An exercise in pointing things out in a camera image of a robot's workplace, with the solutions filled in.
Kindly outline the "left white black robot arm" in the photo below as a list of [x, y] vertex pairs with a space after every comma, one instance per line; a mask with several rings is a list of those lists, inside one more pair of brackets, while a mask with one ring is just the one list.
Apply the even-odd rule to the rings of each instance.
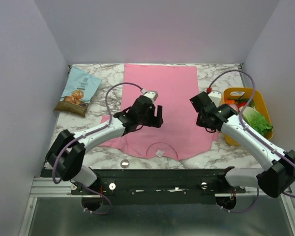
[[88, 194], [99, 189], [97, 174], [83, 165], [87, 152], [114, 138], [122, 137], [143, 128], [159, 128], [163, 124], [162, 106], [155, 106], [158, 95], [156, 91], [148, 91], [139, 96], [132, 106], [110, 115], [109, 120], [94, 127], [71, 133], [60, 132], [46, 154], [46, 161], [53, 167], [54, 183], [69, 181], [82, 184]]

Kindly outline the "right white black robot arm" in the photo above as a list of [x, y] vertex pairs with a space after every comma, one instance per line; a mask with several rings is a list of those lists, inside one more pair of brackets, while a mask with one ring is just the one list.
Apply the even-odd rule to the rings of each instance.
[[295, 151], [289, 152], [271, 143], [243, 121], [227, 104], [219, 107], [204, 91], [190, 99], [198, 114], [196, 124], [212, 131], [221, 131], [245, 148], [260, 164], [260, 169], [243, 170], [229, 167], [216, 181], [223, 193], [233, 187], [254, 187], [277, 198], [295, 182]]

